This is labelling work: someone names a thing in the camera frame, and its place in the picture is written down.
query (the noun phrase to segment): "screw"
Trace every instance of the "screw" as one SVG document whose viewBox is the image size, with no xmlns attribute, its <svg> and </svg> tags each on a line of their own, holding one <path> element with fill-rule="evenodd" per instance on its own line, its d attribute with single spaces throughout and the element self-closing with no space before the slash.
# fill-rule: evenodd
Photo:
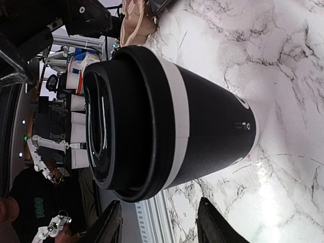
<svg viewBox="0 0 324 243">
<path fill-rule="evenodd" d="M 80 11 L 81 14 L 83 14 L 83 13 L 86 11 L 86 8 L 82 6 L 82 7 L 79 9 L 79 11 Z"/>
</svg>

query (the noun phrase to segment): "white marble table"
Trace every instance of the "white marble table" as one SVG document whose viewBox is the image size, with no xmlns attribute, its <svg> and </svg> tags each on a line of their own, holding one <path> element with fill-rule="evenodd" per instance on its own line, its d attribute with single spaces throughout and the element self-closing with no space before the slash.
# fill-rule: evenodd
<svg viewBox="0 0 324 243">
<path fill-rule="evenodd" d="M 202 196 L 250 242 L 324 242 L 324 0 L 179 0 L 145 45 L 261 124 L 248 159 L 168 190 L 176 242 L 198 242 Z"/>
</svg>

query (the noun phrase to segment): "brown bag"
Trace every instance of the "brown bag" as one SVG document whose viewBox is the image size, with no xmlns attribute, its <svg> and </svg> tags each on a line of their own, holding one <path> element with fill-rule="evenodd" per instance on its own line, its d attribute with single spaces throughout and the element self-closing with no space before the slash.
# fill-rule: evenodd
<svg viewBox="0 0 324 243">
<path fill-rule="evenodd" d="M 142 45 L 147 37 L 156 31 L 153 13 L 145 0 L 124 0 L 120 46 Z"/>
</svg>

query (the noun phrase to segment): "person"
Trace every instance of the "person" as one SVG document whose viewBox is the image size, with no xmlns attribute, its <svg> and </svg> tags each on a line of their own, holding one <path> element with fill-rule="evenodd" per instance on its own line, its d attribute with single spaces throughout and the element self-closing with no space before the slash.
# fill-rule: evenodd
<svg viewBox="0 0 324 243">
<path fill-rule="evenodd" d="M 48 226 L 57 215 L 68 216 L 71 224 L 56 238 L 43 242 L 71 243 L 73 235 L 85 232 L 97 220 L 91 171 L 82 169 L 79 178 L 64 178 L 53 159 L 43 161 L 54 183 L 33 167 L 23 170 L 14 179 L 9 196 L 0 198 L 0 224 L 10 221 L 20 243 L 31 243 L 39 227 Z"/>
</svg>

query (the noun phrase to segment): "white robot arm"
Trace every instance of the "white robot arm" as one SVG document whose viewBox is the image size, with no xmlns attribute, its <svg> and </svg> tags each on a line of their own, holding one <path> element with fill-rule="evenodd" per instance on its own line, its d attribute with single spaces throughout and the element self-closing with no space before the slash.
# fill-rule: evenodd
<svg viewBox="0 0 324 243">
<path fill-rule="evenodd" d="M 59 235 L 60 231 L 63 230 L 66 224 L 70 224 L 72 219 L 70 217 L 65 217 L 58 215 L 53 218 L 49 224 L 49 226 L 44 226 L 38 228 L 38 232 L 34 237 L 32 243 L 42 243 L 43 240 L 48 237 L 55 238 Z"/>
<path fill-rule="evenodd" d="M 52 181 L 52 175 L 50 170 L 47 168 L 45 163 L 42 161 L 42 158 L 37 153 L 39 147 L 47 147 L 51 149 L 57 149 L 65 153 L 66 149 L 69 148 L 69 144 L 65 141 L 60 143 L 53 140 L 45 139 L 40 136 L 34 135 L 33 137 L 27 140 L 27 145 L 31 154 L 31 157 L 34 162 L 34 168 L 37 172 L 41 171 L 45 178 Z"/>
</svg>

